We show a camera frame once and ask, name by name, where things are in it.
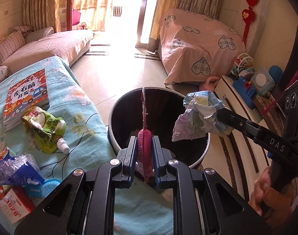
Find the toy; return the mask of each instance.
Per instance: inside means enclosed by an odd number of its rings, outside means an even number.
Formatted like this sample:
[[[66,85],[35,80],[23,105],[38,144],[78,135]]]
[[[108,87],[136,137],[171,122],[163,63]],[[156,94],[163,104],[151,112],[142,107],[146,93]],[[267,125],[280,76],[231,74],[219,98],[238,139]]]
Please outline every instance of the toy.
[[[210,91],[210,92],[213,92],[214,93],[214,89],[217,86],[217,84],[220,81],[220,79],[221,78],[218,77],[218,76],[209,76],[206,79],[206,82],[202,82],[199,85],[199,91]]]
[[[248,67],[252,67],[253,58],[247,53],[242,53],[235,59],[234,64],[235,68],[237,68],[238,73],[240,73]]]
[[[275,84],[277,84],[283,75],[283,70],[278,65],[272,65],[268,70]]]
[[[232,84],[232,86],[236,89],[247,106],[250,109],[254,109],[255,104],[253,103],[252,99],[257,93],[255,88],[242,76],[240,76],[239,79]]]
[[[256,88],[257,94],[263,97],[270,95],[275,87],[275,82],[265,68],[259,69],[251,78],[252,85]]]
[[[239,73],[239,76],[244,77],[246,80],[251,80],[252,76],[255,74],[255,70],[253,68],[247,68]]]

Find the plaid heart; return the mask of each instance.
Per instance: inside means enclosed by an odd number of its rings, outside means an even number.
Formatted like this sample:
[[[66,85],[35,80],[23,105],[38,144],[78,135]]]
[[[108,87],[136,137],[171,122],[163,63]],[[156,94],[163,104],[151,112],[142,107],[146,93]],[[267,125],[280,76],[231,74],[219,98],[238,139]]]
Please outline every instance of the plaid heart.
[[[190,26],[183,26],[183,29],[184,29],[186,32],[200,33],[200,31],[199,31],[198,29],[192,28],[192,27],[190,27]]]
[[[199,61],[195,62],[192,67],[192,72],[196,75],[202,73],[204,76],[209,76],[211,74],[211,69],[206,59],[202,57]]]
[[[174,15],[167,16],[167,18],[164,19],[164,21],[166,21],[166,27],[170,27],[170,24],[172,23],[172,21],[174,19],[176,19],[176,17]]]
[[[237,33],[236,33],[236,31],[235,31],[234,29],[229,28],[229,31],[230,31],[232,34],[237,35]]]
[[[228,47],[230,50],[235,50],[236,46],[235,44],[232,42],[231,38],[226,37],[225,35],[223,35],[219,41],[218,41],[218,45],[220,48],[226,48]]]
[[[193,14],[193,15],[195,15],[196,13],[195,12],[193,12],[193,11],[188,11],[188,10],[183,10],[183,11],[186,11],[186,12],[188,12],[188,13],[191,13],[191,14]]]
[[[181,40],[176,40],[173,41],[172,44],[170,45],[170,51],[169,54],[172,54],[175,48],[178,48],[180,46],[184,45],[184,43]]]

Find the pillow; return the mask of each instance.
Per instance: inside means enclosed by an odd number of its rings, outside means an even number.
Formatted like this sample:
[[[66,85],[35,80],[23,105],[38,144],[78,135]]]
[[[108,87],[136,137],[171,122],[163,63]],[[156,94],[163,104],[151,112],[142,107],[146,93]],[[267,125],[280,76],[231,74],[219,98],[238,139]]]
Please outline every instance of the pillow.
[[[21,31],[22,33],[26,33],[32,30],[31,26],[15,26],[13,27],[14,31]]]
[[[12,55],[15,51],[25,45],[25,39],[21,31],[13,33],[6,40],[0,43],[0,64]]]

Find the black trash bin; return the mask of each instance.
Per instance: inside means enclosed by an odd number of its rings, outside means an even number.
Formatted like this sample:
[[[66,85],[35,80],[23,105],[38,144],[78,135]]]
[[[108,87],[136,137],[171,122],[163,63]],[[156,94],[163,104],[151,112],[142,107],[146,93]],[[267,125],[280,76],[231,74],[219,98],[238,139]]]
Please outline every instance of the black trash bin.
[[[142,88],[123,95],[114,104],[109,116],[108,138],[116,153],[127,148],[131,136],[142,129]],[[174,158],[193,168],[199,164],[210,146],[210,134],[194,140],[173,142],[173,128],[180,114],[185,112],[184,96],[165,88],[146,87],[147,126],[159,136],[161,147],[170,150]]]

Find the pink bag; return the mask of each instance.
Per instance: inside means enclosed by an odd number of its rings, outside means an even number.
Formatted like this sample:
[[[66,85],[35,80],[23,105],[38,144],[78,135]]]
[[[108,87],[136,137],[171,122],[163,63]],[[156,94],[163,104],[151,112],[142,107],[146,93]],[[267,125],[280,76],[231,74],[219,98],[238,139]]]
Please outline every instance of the pink bag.
[[[152,134],[147,129],[147,121],[146,121],[147,109],[146,109],[144,87],[142,88],[141,101],[142,101],[143,129],[139,131],[138,137],[137,137],[138,171],[145,178],[145,183],[148,183],[149,178],[152,175],[152,154],[151,154]]]

